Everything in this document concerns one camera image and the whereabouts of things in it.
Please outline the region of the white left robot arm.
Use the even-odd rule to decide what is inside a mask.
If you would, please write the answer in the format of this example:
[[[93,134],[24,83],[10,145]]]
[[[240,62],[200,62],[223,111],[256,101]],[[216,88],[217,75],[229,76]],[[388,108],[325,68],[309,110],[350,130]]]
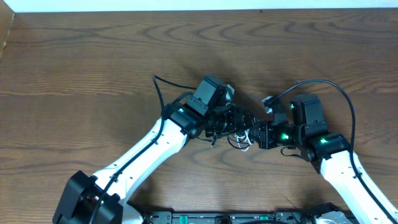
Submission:
[[[128,204],[137,188],[170,156],[205,133],[207,141],[241,134],[257,118],[234,104],[234,90],[207,75],[196,87],[166,104],[152,129],[130,150],[88,176],[78,171],[68,180],[53,215],[53,223],[143,223]]]

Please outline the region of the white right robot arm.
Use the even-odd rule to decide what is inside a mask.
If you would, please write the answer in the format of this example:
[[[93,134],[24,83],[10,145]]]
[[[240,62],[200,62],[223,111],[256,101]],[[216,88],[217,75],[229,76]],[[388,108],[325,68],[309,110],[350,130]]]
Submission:
[[[340,133],[332,133],[314,94],[297,95],[290,101],[293,123],[280,100],[263,100],[271,121],[261,121],[250,130],[250,138],[261,149],[298,149],[297,157],[312,164],[340,194],[359,223],[397,223],[397,209],[373,182],[351,144]]]

